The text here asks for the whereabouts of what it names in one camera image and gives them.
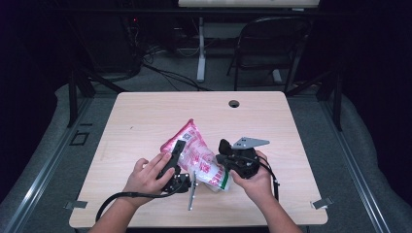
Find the right hand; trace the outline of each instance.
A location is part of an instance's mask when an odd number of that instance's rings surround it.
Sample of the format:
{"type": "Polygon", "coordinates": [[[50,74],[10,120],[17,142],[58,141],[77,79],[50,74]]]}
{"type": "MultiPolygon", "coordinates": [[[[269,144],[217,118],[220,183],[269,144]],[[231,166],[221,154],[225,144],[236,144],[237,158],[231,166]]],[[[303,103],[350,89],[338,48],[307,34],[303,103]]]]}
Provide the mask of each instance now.
{"type": "MultiPolygon", "coordinates": [[[[266,155],[257,150],[257,155],[267,159],[266,155]]],[[[259,167],[257,173],[249,179],[242,179],[235,171],[231,170],[230,175],[233,177],[235,183],[245,189],[246,194],[251,198],[255,204],[259,205],[264,203],[267,198],[273,198],[272,194],[272,182],[269,172],[262,166],[259,167]]]]}
{"type": "MultiPolygon", "coordinates": [[[[148,161],[146,158],[139,159],[130,174],[127,184],[123,189],[123,192],[141,192],[147,194],[160,194],[161,189],[169,182],[169,180],[175,174],[174,168],[169,168],[166,173],[160,179],[157,179],[157,175],[161,169],[166,166],[167,162],[171,158],[169,152],[161,152],[152,161],[148,161]]],[[[124,198],[133,204],[136,208],[151,201],[152,198],[136,197],[136,198],[124,198]]]]}

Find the chair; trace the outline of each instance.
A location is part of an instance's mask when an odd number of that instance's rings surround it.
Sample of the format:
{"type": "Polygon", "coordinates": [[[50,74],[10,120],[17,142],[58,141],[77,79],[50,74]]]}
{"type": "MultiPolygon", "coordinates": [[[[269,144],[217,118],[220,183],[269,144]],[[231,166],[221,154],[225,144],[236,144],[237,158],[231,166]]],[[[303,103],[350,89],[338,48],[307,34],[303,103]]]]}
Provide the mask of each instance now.
{"type": "Polygon", "coordinates": [[[309,20],[304,17],[261,17],[245,25],[226,73],[229,75],[235,67],[234,90],[238,87],[239,69],[268,70],[270,74],[276,69],[288,69],[287,79],[282,83],[286,92],[297,45],[309,33],[310,27],[309,20]]]}

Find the fingers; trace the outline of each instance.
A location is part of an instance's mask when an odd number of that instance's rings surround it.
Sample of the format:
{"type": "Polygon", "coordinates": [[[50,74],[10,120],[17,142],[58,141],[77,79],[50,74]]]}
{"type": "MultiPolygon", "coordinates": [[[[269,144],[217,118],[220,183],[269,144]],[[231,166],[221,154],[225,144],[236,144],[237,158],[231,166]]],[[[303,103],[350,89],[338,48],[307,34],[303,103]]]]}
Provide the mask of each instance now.
{"type": "Polygon", "coordinates": [[[136,164],[134,165],[134,171],[141,172],[143,170],[143,165],[148,164],[149,161],[145,158],[141,158],[137,160],[136,164]]]}
{"type": "Polygon", "coordinates": [[[235,171],[233,171],[233,170],[230,170],[230,175],[232,176],[233,181],[234,181],[235,183],[237,183],[237,184],[239,184],[239,185],[242,184],[243,179],[239,176],[239,174],[237,174],[237,172],[235,172],[235,171]]]}
{"type": "Polygon", "coordinates": [[[170,158],[172,157],[172,154],[167,152],[167,153],[160,153],[158,154],[150,163],[154,163],[154,166],[151,169],[148,169],[149,176],[154,176],[157,177],[157,175],[160,173],[161,169],[166,166],[167,162],[169,162],[170,158]]]}
{"type": "Polygon", "coordinates": [[[264,159],[267,159],[267,156],[264,155],[264,153],[262,153],[260,150],[257,150],[257,155],[264,158],[264,159]]]}
{"type": "Polygon", "coordinates": [[[167,182],[170,181],[170,179],[175,175],[175,168],[169,168],[166,173],[163,175],[163,177],[161,177],[160,179],[158,179],[158,183],[161,187],[164,187],[167,182]]]}

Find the white table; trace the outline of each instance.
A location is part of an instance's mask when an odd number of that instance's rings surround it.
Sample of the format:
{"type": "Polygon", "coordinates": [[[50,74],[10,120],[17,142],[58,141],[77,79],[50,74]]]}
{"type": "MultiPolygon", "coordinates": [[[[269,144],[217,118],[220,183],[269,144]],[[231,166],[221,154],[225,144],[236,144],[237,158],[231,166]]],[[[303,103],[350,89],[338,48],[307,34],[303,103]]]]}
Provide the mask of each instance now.
{"type": "MultiPolygon", "coordinates": [[[[79,201],[70,218],[74,228],[89,228],[102,203],[123,189],[135,162],[152,159],[160,146],[193,118],[208,148],[218,153],[221,139],[241,137],[270,141],[257,148],[267,157],[279,183],[280,203],[296,224],[324,224],[324,209],[305,150],[282,92],[125,92],[118,96],[91,162],[79,201]],[[238,108],[228,105],[240,103],[238,108]]],[[[265,219],[235,183],[215,193],[201,183],[193,210],[189,192],[155,199],[141,207],[129,227],[263,226],[265,219]]]]}

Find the plastic bag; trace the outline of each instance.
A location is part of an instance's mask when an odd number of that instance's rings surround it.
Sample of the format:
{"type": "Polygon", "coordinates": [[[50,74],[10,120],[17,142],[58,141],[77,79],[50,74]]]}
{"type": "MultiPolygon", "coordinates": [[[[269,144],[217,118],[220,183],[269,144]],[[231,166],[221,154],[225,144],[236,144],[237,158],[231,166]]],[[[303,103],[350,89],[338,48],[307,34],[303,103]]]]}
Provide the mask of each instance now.
{"type": "Polygon", "coordinates": [[[215,154],[207,148],[199,133],[193,119],[171,139],[160,147],[160,151],[171,152],[178,140],[186,141],[185,148],[181,153],[178,165],[190,172],[196,172],[196,178],[208,184],[213,191],[228,190],[231,176],[221,165],[215,161],[215,154]]]}

